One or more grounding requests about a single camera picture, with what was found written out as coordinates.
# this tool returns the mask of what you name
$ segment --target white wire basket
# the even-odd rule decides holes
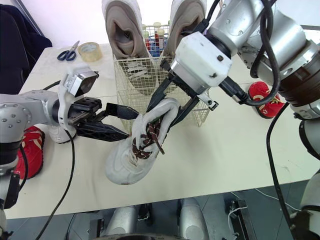
[[[161,36],[164,34],[163,48],[165,48],[166,41],[169,37],[168,25],[158,27],[145,26],[143,30],[148,32],[149,44],[152,44],[153,39],[154,42],[158,41],[155,40],[156,33],[161,32]],[[154,49],[150,45],[148,50],[152,53]],[[146,113],[152,94],[168,75],[168,72],[160,67],[162,60],[166,58],[169,64],[173,61],[172,58],[160,56],[163,49],[159,49],[158,47],[156,51],[155,55],[152,54],[154,57],[150,58],[130,58],[123,60],[114,58],[118,104],[129,106],[141,114]],[[167,98],[177,99],[181,106],[184,106],[190,99],[183,90],[173,83],[169,85],[165,93]],[[200,127],[205,122],[209,111],[208,106],[200,101],[181,123]],[[134,120],[122,119],[124,128],[129,133],[132,131],[133,122]]]

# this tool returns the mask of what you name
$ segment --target white sneaker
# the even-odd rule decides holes
[[[102,0],[105,28],[117,60],[150,58],[142,30],[142,17],[136,0]],[[157,75],[150,59],[120,61],[130,83],[142,94],[150,95]]]
[[[190,34],[206,17],[206,11],[206,0],[173,0],[169,38],[163,51],[163,56],[175,57],[175,52],[181,39]]]
[[[150,171],[180,104],[174,98],[163,99],[145,115],[139,114],[132,126],[132,136],[119,141],[106,160],[105,174],[115,184],[129,185]]]

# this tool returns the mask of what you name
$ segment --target white table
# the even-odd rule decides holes
[[[103,104],[117,103],[112,52],[107,44],[101,48],[103,59],[89,64],[100,77],[87,95],[100,98]],[[80,56],[74,62],[58,61],[62,50],[44,50],[21,92],[42,89],[62,79],[70,65],[82,62]],[[238,57],[233,60],[229,75],[248,89],[255,80]],[[202,127],[173,127],[163,144],[165,155],[159,154],[149,174],[133,185],[116,185],[105,176],[105,160],[116,142],[77,137],[73,180],[56,214],[271,186],[265,143],[271,120],[261,118],[252,107],[236,104],[219,88],[211,89],[210,96],[219,106]],[[123,129],[115,117],[105,123]],[[281,184],[309,179],[320,167],[300,141],[299,123],[288,108],[271,136]],[[26,182],[17,204],[5,211],[8,219],[47,216],[65,191],[72,163],[70,143],[55,144],[47,134],[43,152],[42,171]]]

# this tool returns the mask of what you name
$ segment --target screw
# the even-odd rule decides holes
[[[221,61],[224,59],[224,57],[221,56],[221,55],[219,55],[219,56],[217,57],[217,59],[221,62]]]

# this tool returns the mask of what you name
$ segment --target tape roll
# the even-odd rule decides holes
[[[102,58],[100,46],[96,42],[86,42],[78,47],[78,52],[85,62],[95,62]]]

